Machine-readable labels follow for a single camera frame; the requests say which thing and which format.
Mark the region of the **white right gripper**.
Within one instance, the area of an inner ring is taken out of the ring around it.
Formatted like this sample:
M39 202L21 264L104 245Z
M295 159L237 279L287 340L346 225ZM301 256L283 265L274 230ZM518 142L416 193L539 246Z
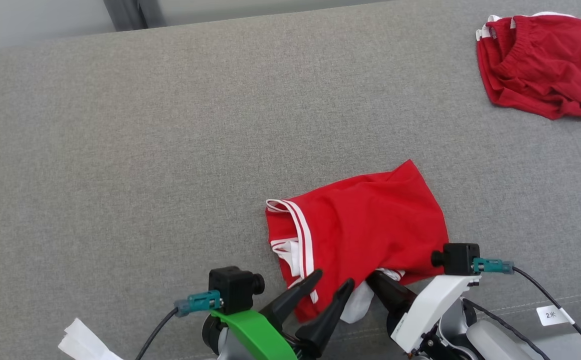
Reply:
M439 275L418 294L386 273L373 271L366 283L388 312L389 339L409 360L480 360L466 333L473 311L464 292L479 285L480 275Z

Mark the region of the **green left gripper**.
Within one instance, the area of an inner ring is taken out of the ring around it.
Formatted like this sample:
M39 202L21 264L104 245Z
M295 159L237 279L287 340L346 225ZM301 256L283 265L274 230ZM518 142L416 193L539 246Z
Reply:
M287 289L261 310L227 315L210 312L210 348L218 360L318 360L336 330L346 304L355 289L348 278L332 301L316 318L300 326L295 334L284 330L288 317L308 297L323 276L316 269Z

